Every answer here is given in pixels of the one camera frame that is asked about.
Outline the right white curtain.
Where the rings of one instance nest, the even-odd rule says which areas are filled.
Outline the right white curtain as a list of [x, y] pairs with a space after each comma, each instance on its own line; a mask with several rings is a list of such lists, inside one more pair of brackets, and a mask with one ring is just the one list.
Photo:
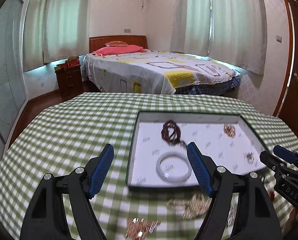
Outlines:
[[264, 74], [264, 0], [177, 0], [170, 50]]

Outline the red boxes on nightstand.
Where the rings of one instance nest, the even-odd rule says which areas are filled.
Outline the red boxes on nightstand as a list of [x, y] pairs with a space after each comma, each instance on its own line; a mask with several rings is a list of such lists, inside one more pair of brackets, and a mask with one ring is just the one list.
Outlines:
[[79, 56], [71, 56], [71, 57], [68, 57], [64, 63], [56, 65], [54, 70], [55, 71], [58, 71], [61, 69], [66, 70], [67, 68], [76, 67], [76, 66], [80, 66], [80, 65], [81, 64], [80, 64]]

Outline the green jewelry tray box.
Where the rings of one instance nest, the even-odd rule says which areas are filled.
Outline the green jewelry tray box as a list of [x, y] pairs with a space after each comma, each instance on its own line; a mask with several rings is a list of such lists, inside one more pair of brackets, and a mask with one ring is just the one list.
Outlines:
[[126, 186], [163, 192], [198, 187], [190, 151], [233, 174], [262, 171], [260, 154], [267, 149], [240, 114], [138, 111]]

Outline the pink pillow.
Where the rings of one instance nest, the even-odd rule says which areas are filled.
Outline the pink pillow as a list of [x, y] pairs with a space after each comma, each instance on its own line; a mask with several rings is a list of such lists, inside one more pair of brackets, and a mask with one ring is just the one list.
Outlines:
[[92, 54], [95, 56], [108, 56], [108, 55], [121, 55], [121, 54], [130, 54], [130, 53], [145, 53], [146, 49], [137, 45], [127, 45], [125, 47], [103, 47], [96, 51], [93, 51]]

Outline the bed with patterned sheet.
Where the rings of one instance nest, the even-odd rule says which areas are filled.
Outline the bed with patterned sheet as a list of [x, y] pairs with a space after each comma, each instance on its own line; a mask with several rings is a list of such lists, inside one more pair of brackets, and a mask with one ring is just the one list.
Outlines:
[[86, 75], [104, 93], [221, 95], [240, 73], [207, 57], [153, 51], [84, 57]]

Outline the left white curtain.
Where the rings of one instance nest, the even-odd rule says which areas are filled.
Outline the left white curtain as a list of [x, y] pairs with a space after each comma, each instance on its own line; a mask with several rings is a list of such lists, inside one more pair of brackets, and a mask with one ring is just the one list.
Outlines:
[[87, 53], [90, 0], [29, 0], [23, 70]]

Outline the rose gold flower brooch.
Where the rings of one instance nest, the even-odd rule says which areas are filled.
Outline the rose gold flower brooch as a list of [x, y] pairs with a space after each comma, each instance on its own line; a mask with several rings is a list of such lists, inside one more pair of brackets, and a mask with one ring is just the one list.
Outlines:
[[236, 136], [236, 129], [233, 124], [224, 124], [223, 131], [229, 138], [233, 139]]

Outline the white curtain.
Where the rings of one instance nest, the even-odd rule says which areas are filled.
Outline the white curtain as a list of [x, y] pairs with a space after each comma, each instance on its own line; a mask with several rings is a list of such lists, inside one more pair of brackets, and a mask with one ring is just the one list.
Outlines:
[[29, 0], [23, 70], [87, 53], [90, 0]]
[[170, 50], [264, 74], [264, 0], [177, 0]]

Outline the brown wooden door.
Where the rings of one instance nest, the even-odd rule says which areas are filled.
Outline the brown wooden door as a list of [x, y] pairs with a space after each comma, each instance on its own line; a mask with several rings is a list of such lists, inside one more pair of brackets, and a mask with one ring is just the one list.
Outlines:
[[289, 54], [283, 88], [273, 115], [298, 137], [298, 3], [284, 0], [289, 24]]

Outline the silver flower brooch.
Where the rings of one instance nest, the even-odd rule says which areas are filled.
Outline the silver flower brooch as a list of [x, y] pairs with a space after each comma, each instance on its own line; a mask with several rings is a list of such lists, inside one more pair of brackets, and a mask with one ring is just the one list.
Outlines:
[[245, 153], [245, 159], [248, 164], [252, 165], [254, 163], [254, 153], [251, 151]]

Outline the glass wardrobe sliding door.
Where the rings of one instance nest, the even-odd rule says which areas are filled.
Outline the glass wardrobe sliding door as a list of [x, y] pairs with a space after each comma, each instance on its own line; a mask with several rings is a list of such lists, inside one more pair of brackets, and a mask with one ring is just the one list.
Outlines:
[[27, 99], [19, 53], [22, 7], [22, 0], [6, 0], [0, 9], [0, 160]]

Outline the silver rhinestone hair clip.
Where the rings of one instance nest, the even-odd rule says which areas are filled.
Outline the silver rhinestone hair clip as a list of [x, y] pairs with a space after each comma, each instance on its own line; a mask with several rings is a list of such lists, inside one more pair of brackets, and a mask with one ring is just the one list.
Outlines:
[[234, 224], [235, 217], [237, 214], [237, 208], [238, 208], [238, 201], [233, 200], [231, 202], [231, 206], [229, 208], [228, 218], [227, 218], [227, 227], [230, 227]]

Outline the orange patterned pillow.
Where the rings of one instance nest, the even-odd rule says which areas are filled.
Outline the orange patterned pillow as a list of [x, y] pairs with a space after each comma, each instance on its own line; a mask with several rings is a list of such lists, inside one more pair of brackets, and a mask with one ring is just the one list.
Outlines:
[[106, 47], [126, 47], [128, 43], [124, 41], [109, 41], [105, 44]]

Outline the wall light switch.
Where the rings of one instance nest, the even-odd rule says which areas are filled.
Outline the wall light switch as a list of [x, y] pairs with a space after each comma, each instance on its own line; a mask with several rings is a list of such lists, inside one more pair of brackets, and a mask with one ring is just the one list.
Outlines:
[[276, 41], [279, 43], [282, 43], [282, 37], [281, 36], [276, 36]]

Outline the dark wooden nightstand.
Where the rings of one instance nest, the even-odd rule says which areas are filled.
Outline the dark wooden nightstand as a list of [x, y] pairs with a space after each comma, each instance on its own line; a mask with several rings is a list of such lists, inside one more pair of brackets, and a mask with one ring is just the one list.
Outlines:
[[80, 65], [65, 67], [64, 64], [59, 64], [54, 71], [63, 100], [69, 100], [84, 92]]

